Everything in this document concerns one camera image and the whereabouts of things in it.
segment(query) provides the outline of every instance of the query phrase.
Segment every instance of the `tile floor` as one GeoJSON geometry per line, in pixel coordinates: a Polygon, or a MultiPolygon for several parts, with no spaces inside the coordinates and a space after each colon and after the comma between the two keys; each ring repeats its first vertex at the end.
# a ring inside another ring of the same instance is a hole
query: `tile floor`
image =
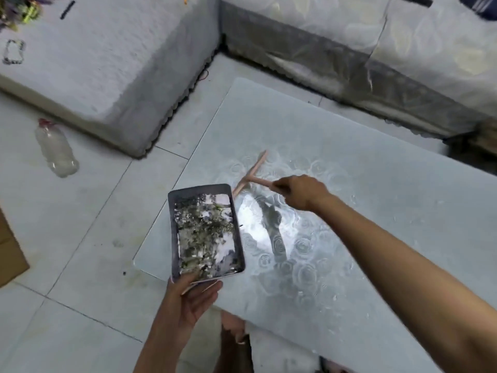
{"type": "MultiPolygon", "coordinates": [[[[46,167],[34,137],[46,115],[0,93],[0,204],[31,264],[0,289],[0,371],[133,370],[165,292],[164,282],[133,268],[133,256],[236,77],[444,152],[438,140],[224,54],[208,71],[144,159],[62,127],[81,163],[63,180],[46,167]]],[[[178,372],[212,371],[219,327],[215,310],[201,319],[178,372]]]]}

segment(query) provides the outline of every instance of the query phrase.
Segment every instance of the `mattress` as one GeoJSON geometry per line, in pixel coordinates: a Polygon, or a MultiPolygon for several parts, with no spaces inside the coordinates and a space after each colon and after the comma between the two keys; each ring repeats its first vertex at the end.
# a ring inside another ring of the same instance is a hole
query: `mattress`
{"type": "Polygon", "coordinates": [[[0,88],[141,156],[216,49],[219,2],[77,0],[61,20],[58,0],[0,33],[0,47],[26,44],[22,64],[0,63],[0,88]]]}
{"type": "Polygon", "coordinates": [[[417,131],[497,117],[497,27],[458,0],[222,0],[234,53],[417,131]]]}

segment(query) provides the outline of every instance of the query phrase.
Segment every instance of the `plastic bottle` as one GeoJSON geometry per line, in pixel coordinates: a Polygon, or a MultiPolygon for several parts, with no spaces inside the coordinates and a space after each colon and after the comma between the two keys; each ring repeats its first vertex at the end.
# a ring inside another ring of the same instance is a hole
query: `plastic bottle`
{"type": "Polygon", "coordinates": [[[46,119],[39,119],[35,136],[48,167],[58,177],[65,178],[78,171],[79,162],[74,158],[64,134],[55,124],[46,119]]]}

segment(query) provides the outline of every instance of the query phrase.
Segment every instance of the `hand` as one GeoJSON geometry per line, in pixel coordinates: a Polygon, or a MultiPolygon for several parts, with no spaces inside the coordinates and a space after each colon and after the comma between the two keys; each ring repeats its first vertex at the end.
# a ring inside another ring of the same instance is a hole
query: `hand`
{"type": "Polygon", "coordinates": [[[323,197],[329,196],[324,183],[311,176],[287,176],[273,182],[276,192],[285,197],[286,203],[302,211],[315,211],[315,204],[323,197]]]}
{"type": "Polygon", "coordinates": [[[167,338],[171,352],[177,357],[190,339],[193,327],[217,300],[218,292],[223,287],[220,281],[205,282],[183,294],[197,276],[196,273],[184,274],[176,283],[169,280],[164,300],[152,325],[152,331],[158,334],[154,337],[167,338]]]}

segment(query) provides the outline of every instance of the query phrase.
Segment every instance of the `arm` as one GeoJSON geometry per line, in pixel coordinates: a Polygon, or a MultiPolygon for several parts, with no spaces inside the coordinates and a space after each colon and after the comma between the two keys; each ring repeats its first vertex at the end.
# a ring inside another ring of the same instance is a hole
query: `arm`
{"type": "Polygon", "coordinates": [[[497,311],[448,272],[306,175],[273,183],[288,205],[316,213],[382,298],[447,373],[497,371],[497,311]]]}
{"type": "Polygon", "coordinates": [[[193,327],[215,302],[222,282],[206,282],[183,295],[196,274],[181,276],[167,283],[164,300],[150,329],[133,373],[174,373],[179,355],[190,338],[193,327]]]}

